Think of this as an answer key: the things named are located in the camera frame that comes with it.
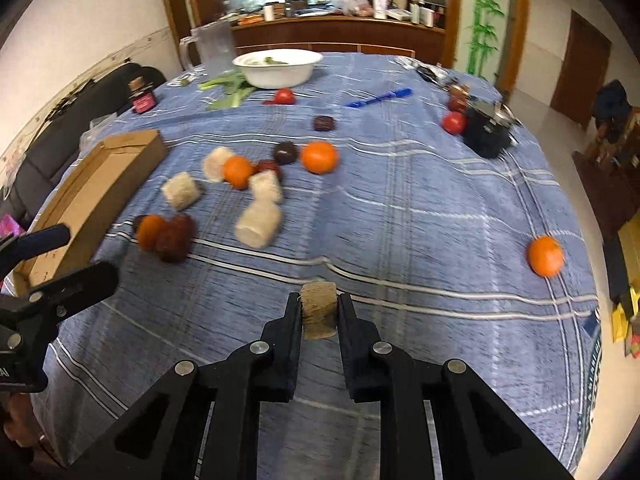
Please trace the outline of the brown wooden door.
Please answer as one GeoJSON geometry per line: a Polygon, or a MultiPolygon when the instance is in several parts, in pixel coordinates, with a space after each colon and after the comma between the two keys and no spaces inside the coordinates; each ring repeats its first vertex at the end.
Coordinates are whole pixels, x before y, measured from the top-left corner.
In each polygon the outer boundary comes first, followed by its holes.
{"type": "Polygon", "coordinates": [[[570,14],[564,60],[550,107],[587,130],[597,92],[604,84],[611,40],[576,11],[570,14]]]}

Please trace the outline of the brown cardboard tray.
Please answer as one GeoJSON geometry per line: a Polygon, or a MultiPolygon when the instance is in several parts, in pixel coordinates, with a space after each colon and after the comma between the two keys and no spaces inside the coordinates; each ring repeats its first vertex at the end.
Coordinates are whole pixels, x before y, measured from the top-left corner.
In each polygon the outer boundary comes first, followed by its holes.
{"type": "Polygon", "coordinates": [[[70,172],[40,211],[34,229],[58,223],[70,229],[70,242],[19,264],[14,292],[32,288],[88,264],[130,198],[166,157],[157,130],[134,131],[100,141],[70,172]]]}

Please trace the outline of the green leafy vegetable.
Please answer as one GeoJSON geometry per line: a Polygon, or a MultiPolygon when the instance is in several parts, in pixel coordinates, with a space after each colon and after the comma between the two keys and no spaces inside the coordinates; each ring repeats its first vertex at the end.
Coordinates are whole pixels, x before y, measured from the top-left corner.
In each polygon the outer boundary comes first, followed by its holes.
{"type": "Polygon", "coordinates": [[[198,88],[201,91],[221,88],[221,96],[218,96],[216,99],[205,99],[208,110],[237,108],[256,90],[256,88],[246,80],[243,73],[238,70],[201,82],[198,84],[198,88]]]}

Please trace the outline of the red gift bag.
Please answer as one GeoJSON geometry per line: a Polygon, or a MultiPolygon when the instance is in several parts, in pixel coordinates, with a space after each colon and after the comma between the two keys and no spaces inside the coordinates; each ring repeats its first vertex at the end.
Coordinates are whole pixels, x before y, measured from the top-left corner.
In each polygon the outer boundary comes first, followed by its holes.
{"type": "Polygon", "coordinates": [[[0,219],[0,238],[9,235],[19,236],[24,233],[24,229],[14,220],[10,214],[4,214],[0,219]]]}

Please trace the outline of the red date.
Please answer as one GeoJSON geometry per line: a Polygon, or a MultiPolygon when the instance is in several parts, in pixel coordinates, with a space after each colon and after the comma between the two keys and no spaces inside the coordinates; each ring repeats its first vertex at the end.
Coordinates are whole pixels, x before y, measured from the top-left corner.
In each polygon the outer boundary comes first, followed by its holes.
{"type": "Polygon", "coordinates": [[[261,159],[254,165],[254,174],[260,174],[265,171],[273,171],[278,180],[282,181],[283,174],[280,165],[273,159],[261,159]]]}
{"type": "Polygon", "coordinates": [[[196,223],[188,214],[175,214],[160,232],[155,244],[158,258],[166,263],[186,260],[196,233],[196,223]]]}

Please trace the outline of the white yam piece long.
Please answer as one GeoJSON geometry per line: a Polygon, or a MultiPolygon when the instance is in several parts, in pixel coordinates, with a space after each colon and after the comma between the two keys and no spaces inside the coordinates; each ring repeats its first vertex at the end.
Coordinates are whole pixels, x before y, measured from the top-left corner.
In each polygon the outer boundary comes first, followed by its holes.
{"type": "Polygon", "coordinates": [[[236,222],[236,239],[250,248],[267,247],[280,230],[282,211],[269,200],[254,200],[242,212],[236,222]]]}

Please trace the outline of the black box at edge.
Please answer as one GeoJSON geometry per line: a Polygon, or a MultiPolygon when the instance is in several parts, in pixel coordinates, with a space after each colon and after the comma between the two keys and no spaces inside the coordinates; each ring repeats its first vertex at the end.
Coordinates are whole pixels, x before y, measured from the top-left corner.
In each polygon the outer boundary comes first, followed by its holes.
{"type": "Polygon", "coordinates": [[[463,141],[478,156],[495,159],[512,146],[515,117],[503,102],[473,101],[465,118],[463,141]]]}

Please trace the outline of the dark jar pink label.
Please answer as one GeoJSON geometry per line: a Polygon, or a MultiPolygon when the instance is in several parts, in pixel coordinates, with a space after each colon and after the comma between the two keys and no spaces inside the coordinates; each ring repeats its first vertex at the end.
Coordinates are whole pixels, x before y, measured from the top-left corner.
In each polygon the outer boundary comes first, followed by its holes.
{"type": "Polygon", "coordinates": [[[143,114],[152,110],[158,104],[152,84],[145,81],[142,76],[134,78],[128,84],[132,108],[137,114],[143,114]]]}

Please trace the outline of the white bowl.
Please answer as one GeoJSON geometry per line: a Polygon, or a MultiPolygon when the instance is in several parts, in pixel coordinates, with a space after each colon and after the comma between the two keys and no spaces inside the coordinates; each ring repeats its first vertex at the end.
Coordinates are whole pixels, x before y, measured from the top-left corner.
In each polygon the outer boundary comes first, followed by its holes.
{"type": "Polygon", "coordinates": [[[233,65],[245,80],[262,90],[293,88],[307,82],[323,55],[305,49],[268,49],[237,56],[233,65]]]}

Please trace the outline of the white yam piece small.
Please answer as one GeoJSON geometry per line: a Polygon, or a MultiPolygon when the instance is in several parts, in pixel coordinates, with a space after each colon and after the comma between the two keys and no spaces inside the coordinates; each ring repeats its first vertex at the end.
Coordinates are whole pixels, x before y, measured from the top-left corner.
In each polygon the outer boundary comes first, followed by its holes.
{"type": "Polygon", "coordinates": [[[280,204],[283,200],[282,188],[278,174],[273,170],[265,170],[253,174],[248,179],[250,192],[254,200],[280,204]]]}

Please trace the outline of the blue plaid tablecloth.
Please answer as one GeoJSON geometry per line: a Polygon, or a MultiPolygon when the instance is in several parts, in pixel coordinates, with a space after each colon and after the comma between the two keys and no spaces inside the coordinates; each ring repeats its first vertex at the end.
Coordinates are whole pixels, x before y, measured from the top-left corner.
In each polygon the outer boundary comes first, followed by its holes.
{"type": "Polygon", "coordinates": [[[462,359],[568,469],[589,431],[599,357],[598,298],[575,211],[536,138],[513,130],[498,159],[477,156],[442,130],[448,96],[390,56],[327,55],[292,105],[264,92],[231,110],[208,110],[195,84],[163,86],[144,114],[127,112],[107,136],[155,129],[167,157],[108,229],[98,253],[117,263],[118,291],[66,321],[46,357],[49,385],[32,398],[64,463],[85,451],[171,365],[226,358],[277,318],[313,280],[333,282],[382,337],[415,358],[462,359]],[[352,101],[410,88],[361,108],[352,101]],[[324,135],[340,153],[316,176],[284,170],[283,222],[273,242],[248,248],[234,235],[249,192],[204,182],[190,208],[198,226],[178,266],[142,252],[132,222],[171,214],[160,187],[226,146],[251,160],[283,141],[324,135]],[[549,235],[564,266],[542,278],[527,247],[549,235]]]}

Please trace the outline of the dark round date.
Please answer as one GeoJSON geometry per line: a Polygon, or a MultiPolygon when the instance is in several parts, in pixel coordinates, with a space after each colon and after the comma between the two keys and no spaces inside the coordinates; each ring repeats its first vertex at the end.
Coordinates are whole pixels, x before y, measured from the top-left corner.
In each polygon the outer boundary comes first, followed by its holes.
{"type": "Polygon", "coordinates": [[[289,165],[298,159],[298,149],[291,141],[276,144],[272,149],[272,158],[279,165],[289,165]]]}

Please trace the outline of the large orange tangerine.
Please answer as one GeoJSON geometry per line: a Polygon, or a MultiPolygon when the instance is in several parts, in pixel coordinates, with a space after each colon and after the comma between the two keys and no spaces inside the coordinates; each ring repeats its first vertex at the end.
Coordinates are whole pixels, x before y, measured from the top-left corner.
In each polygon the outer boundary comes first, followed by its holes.
{"type": "Polygon", "coordinates": [[[167,228],[167,220],[158,214],[146,214],[136,234],[142,252],[154,252],[160,234],[167,228]]]}

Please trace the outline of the red tomato at edge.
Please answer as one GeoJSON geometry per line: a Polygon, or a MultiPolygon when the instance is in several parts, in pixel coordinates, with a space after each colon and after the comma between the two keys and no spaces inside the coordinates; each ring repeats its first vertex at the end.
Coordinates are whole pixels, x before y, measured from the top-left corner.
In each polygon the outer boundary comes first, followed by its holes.
{"type": "Polygon", "coordinates": [[[453,136],[460,136],[466,127],[465,114],[460,112],[449,112],[442,118],[442,128],[453,136]]]}

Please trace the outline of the white yam piece large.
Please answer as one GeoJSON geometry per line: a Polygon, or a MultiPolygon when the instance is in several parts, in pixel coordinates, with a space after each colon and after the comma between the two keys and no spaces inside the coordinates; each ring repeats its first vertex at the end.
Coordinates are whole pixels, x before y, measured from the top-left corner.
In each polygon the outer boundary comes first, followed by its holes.
{"type": "Polygon", "coordinates": [[[175,174],[160,187],[160,190],[175,211],[188,208],[201,197],[198,184],[186,171],[175,174]]]}

